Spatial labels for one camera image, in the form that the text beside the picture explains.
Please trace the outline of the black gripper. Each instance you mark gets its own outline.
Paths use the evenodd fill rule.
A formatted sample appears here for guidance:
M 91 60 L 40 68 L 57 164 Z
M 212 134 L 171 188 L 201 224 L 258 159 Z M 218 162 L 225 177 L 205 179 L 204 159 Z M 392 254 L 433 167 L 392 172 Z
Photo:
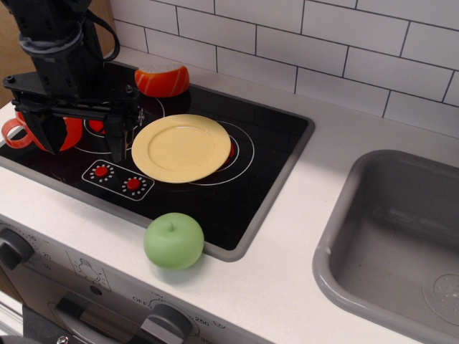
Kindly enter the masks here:
M 139 91 L 110 72 L 119 43 L 107 57 L 97 42 L 22 42 L 36 68 L 9 75 L 3 86 L 14 95 L 27 127 L 44 149 L 60 152 L 67 137 L 64 116 L 103 121 L 114 162 L 126 159 L 140 121 Z

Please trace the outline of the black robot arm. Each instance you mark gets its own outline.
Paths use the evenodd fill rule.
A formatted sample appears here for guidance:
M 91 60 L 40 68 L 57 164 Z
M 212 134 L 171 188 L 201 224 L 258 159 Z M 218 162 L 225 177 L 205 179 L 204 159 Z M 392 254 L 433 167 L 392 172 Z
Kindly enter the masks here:
M 34 72 L 8 76 L 19 111 L 46 151 L 56 154 L 67 136 L 65 118 L 99 120 L 112 159 L 120 162 L 141 124 L 140 92 L 108 69 L 120 51 L 109 57 L 100 48 L 96 26 L 110 25 L 89 9 L 89 1 L 4 1 L 19 28 L 19 44 Z

